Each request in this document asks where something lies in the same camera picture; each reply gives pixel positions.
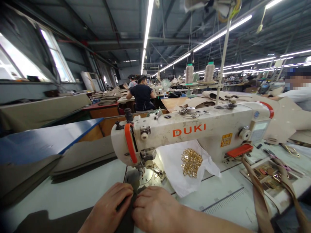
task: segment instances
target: white paper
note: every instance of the white paper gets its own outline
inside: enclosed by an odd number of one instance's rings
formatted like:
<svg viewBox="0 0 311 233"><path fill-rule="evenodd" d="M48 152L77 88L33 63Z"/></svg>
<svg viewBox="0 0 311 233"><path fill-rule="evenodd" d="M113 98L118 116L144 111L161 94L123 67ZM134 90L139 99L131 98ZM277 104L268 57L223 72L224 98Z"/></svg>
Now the white paper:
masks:
<svg viewBox="0 0 311 233"><path fill-rule="evenodd" d="M197 178L183 175L181 155L188 148L195 150L203 158L203 162L197 172ZM197 140L161 146L156 149L156 152L160 156L169 182L180 198L199 189L204 170L207 170L212 175L221 177L219 168Z"/></svg>

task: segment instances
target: human hand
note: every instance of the human hand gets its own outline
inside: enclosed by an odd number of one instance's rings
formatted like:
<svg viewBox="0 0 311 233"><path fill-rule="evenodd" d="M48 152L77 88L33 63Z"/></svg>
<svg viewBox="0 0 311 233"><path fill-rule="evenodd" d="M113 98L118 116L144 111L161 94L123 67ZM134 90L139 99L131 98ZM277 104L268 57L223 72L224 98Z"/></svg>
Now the human hand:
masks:
<svg viewBox="0 0 311 233"><path fill-rule="evenodd" d="M138 194L132 217L144 232L182 232L184 208L164 188L149 186Z"/></svg>
<svg viewBox="0 0 311 233"><path fill-rule="evenodd" d="M79 233L115 232L130 206L132 195L133 187L130 184L114 184L95 204ZM125 202L117 211L117 206L124 198L126 198Z"/></svg>

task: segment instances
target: black shirt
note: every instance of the black shirt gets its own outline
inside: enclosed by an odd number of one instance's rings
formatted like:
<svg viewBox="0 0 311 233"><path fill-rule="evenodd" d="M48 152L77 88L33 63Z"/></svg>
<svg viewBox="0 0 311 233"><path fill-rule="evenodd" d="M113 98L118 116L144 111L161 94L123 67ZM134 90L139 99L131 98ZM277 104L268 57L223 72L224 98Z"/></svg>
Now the black shirt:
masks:
<svg viewBox="0 0 311 233"><path fill-rule="evenodd" d="M135 97L137 111L145 111L154 108L154 106L150 104L151 92L152 88L147 85L138 84L130 89L130 93Z"/></svg>

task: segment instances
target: yellow label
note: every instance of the yellow label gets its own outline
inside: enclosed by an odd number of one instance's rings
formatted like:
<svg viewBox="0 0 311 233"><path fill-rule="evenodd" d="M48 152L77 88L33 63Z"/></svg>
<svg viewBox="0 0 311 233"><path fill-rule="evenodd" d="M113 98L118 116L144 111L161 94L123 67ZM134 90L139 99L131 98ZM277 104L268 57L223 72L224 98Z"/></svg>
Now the yellow label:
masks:
<svg viewBox="0 0 311 233"><path fill-rule="evenodd" d="M223 135L223 139L221 140L221 146L228 146L231 143L232 133Z"/></svg>

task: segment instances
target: ruler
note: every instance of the ruler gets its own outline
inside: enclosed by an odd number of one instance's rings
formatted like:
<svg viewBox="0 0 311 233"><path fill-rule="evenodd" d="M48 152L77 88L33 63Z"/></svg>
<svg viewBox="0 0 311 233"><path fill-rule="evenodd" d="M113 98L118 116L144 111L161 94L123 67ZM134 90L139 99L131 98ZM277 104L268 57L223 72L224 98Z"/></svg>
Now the ruler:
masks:
<svg viewBox="0 0 311 233"><path fill-rule="evenodd" d="M215 203L208 206L207 208L204 208L201 207L200 210L206 214L214 214L216 213L218 210L221 210L222 208L224 208L226 205L228 205L230 202L234 202L235 200L237 199L240 199L242 198L245 194L248 193L247 189L242 187L242 188L239 188L238 190L232 192L232 191L229 191L229 195L220 199L220 200L217 200L217 198L215 199Z"/></svg>

